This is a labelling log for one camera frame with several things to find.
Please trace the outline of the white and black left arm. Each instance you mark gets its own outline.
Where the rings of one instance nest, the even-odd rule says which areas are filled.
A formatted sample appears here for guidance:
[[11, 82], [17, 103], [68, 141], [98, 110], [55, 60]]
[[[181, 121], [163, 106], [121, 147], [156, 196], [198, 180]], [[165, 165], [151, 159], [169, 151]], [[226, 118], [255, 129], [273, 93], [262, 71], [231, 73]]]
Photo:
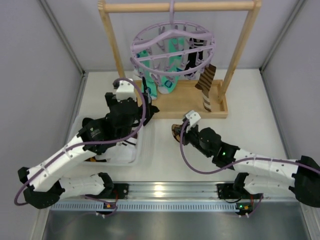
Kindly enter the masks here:
[[23, 188], [18, 193], [23, 194], [24, 203], [44, 209], [65, 198], [106, 199], [112, 195], [114, 183], [106, 172], [78, 178], [64, 175], [86, 160], [114, 149], [118, 142], [122, 143], [121, 150], [125, 143], [133, 144], [138, 131], [160, 111], [146, 94], [142, 96], [144, 103], [138, 105], [131, 97], [117, 100], [107, 92], [109, 113], [97, 119], [85, 117], [82, 128], [65, 147], [37, 166], [21, 167], [17, 174]]

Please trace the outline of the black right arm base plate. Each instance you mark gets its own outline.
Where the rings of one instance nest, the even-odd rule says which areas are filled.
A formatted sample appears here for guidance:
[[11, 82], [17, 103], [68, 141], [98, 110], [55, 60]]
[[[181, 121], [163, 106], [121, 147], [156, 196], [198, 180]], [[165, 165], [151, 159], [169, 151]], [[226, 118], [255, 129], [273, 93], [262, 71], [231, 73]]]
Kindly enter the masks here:
[[249, 193], [243, 187], [234, 186], [233, 183], [219, 183], [216, 185], [218, 198], [221, 200], [258, 200], [261, 193]]

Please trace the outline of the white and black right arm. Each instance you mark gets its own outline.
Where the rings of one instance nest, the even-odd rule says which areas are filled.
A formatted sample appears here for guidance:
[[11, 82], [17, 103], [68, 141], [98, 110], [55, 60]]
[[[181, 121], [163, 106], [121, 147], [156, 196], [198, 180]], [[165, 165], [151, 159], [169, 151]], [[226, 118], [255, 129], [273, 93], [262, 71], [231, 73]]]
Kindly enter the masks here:
[[233, 190], [238, 196], [278, 195], [294, 197], [314, 208], [320, 206], [320, 166], [311, 157], [276, 159], [250, 151], [221, 140], [210, 127], [199, 130], [197, 126], [185, 130], [182, 125], [172, 125], [172, 135], [180, 146], [192, 145], [217, 167], [201, 171], [187, 163], [199, 174], [212, 175], [230, 169], [237, 172]]

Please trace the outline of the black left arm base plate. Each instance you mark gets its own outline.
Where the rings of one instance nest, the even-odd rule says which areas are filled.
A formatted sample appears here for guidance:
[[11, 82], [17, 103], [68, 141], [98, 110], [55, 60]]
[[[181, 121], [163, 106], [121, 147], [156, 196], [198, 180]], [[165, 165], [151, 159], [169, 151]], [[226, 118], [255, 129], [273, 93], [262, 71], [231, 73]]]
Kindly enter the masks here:
[[127, 197], [129, 193], [129, 184], [127, 183], [113, 183], [108, 184], [105, 190], [99, 194], [100, 199], [122, 200]]

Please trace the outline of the brown argyle sock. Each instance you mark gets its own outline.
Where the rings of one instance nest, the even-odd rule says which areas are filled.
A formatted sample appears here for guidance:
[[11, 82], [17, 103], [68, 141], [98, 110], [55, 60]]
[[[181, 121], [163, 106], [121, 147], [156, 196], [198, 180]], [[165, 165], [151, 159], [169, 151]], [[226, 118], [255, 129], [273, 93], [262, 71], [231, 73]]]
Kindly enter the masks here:
[[173, 124], [171, 126], [171, 133], [173, 138], [178, 142], [182, 142], [182, 145], [186, 145], [186, 131], [182, 131], [183, 124]]

